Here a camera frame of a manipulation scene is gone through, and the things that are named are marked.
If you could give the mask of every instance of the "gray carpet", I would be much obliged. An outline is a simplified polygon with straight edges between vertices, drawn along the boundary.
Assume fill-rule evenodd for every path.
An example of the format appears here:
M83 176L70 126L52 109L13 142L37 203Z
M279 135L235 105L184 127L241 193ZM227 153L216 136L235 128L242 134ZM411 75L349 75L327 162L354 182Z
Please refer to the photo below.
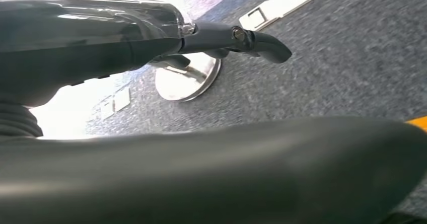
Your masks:
M201 18L237 23L263 1L223 0ZM90 121L88 133L188 131L306 116L424 116L426 22L427 0L314 0L264 30L294 52L288 62L231 54L212 87L187 103L163 100L149 68L130 81L131 105ZM427 216L426 200L421 188L403 206Z

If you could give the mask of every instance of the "clear plastic part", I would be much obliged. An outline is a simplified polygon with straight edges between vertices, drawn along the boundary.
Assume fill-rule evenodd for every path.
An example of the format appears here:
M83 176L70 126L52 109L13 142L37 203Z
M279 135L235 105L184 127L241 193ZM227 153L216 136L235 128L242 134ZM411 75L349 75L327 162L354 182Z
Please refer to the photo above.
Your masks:
M190 17L156 0L0 0L0 52L182 38Z

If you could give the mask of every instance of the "chrome base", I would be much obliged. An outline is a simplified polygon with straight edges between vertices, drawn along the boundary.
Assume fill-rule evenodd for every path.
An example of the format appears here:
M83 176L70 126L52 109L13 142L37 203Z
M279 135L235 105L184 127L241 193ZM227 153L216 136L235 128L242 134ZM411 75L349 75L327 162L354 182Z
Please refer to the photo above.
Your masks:
M206 91L217 78L221 60L205 53L186 54L191 60L185 70L156 69L156 89L168 101L190 101Z

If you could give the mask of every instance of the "white object on floor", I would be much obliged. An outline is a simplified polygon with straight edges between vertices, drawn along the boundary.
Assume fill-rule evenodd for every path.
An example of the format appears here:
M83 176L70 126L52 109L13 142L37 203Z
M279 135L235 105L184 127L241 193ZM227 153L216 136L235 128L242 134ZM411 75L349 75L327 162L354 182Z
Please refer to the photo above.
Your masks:
M261 30L311 0L267 0L242 16L239 21L244 29Z

